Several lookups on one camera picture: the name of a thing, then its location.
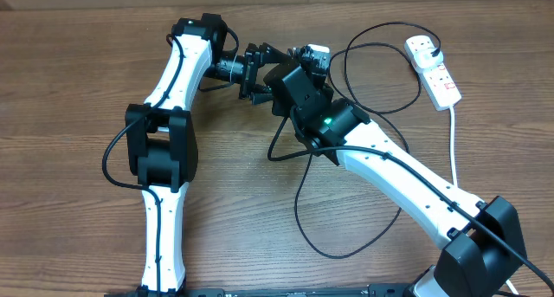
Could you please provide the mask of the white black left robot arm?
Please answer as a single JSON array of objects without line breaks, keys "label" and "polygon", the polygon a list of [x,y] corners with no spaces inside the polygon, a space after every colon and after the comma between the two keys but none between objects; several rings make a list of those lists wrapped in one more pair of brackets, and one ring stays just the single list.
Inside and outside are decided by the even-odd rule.
[{"label": "white black left robot arm", "polygon": [[190,109],[201,79],[226,54],[230,34],[222,17],[181,18],[166,40],[171,56],[142,104],[126,109],[125,126],[105,149],[106,162],[125,139],[129,166],[145,203],[145,268],[134,296],[182,296],[184,201],[196,175],[198,150]]}]

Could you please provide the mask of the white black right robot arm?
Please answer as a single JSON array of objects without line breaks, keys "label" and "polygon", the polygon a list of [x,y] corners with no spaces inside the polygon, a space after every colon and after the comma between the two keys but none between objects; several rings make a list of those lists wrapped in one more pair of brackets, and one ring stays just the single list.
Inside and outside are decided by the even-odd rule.
[{"label": "white black right robot arm", "polygon": [[265,78],[273,113],[291,120],[303,155],[324,155],[375,185],[411,216],[441,251],[409,285],[408,296],[492,296],[520,266],[548,287],[552,280],[526,254],[516,209],[503,197],[487,203],[449,183],[396,145],[346,98],[334,100],[325,78],[327,48],[272,55]]}]

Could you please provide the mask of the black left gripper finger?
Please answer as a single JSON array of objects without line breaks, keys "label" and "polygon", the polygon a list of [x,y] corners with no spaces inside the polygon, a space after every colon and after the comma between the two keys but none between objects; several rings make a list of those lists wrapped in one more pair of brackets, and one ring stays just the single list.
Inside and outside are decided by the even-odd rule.
[{"label": "black left gripper finger", "polygon": [[265,66],[266,64],[280,64],[296,59],[295,53],[291,50],[288,50],[287,53],[283,53],[265,42],[262,43],[259,50],[261,66]]},{"label": "black left gripper finger", "polygon": [[273,100],[272,89],[266,85],[255,84],[250,92],[250,100],[253,105],[260,105]]}]

